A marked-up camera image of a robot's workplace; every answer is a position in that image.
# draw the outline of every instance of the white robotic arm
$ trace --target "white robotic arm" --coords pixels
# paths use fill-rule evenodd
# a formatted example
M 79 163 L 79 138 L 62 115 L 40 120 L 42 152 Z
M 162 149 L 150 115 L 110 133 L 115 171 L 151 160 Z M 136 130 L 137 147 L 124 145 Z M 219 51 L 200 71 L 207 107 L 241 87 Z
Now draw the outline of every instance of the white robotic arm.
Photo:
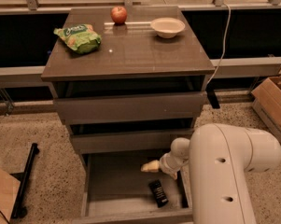
M 224 124 L 198 128 L 191 139 L 177 138 L 160 161 L 143 172 L 176 172 L 189 164 L 195 224 L 256 224 L 244 171 L 265 172 L 281 162 L 281 146 L 262 130 Z

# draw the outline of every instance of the cabinet top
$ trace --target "cabinet top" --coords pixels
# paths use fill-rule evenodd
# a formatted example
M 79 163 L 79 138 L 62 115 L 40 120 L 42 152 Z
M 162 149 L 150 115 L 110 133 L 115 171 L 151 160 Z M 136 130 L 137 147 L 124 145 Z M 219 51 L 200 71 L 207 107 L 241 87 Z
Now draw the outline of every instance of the cabinet top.
M 102 37 L 98 50 L 75 54 L 58 38 L 42 74 L 44 81 L 212 74 L 214 67 L 178 7 L 127 7 L 123 25 L 114 25 L 112 7 L 72 9 L 64 24 L 91 24 Z M 150 22 L 163 17 L 186 24 L 174 38 L 158 37 Z

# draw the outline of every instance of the red apple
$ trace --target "red apple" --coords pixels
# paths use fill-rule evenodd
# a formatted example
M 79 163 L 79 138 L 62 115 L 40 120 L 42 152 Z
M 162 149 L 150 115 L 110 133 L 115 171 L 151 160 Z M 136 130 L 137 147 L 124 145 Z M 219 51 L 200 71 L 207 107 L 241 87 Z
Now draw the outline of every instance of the red apple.
M 113 7 L 111 10 L 111 18 L 115 24 L 123 24 L 128 17 L 125 7 Z

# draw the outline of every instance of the snack bag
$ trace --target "snack bag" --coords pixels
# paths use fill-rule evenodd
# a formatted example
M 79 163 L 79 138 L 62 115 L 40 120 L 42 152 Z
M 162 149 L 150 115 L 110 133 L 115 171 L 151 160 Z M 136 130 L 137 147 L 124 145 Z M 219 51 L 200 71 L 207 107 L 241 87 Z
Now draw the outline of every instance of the snack bag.
M 80 24 L 69 28 L 56 28 L 56 34 L 64 43 L 78 54 L 90 53 L 100 47 L 101 36 L 93 31 L 90 24 Z

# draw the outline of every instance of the white bowl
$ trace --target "white bowl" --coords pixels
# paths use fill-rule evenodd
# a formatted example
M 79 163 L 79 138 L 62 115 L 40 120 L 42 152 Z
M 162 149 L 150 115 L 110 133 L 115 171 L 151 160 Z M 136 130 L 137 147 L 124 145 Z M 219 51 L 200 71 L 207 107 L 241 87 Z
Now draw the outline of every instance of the white bowl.
M 162 38 L 172 38 L 185 29 L 185 23 L 173 18 L 160 18 L 151 22 L 150 26 Z

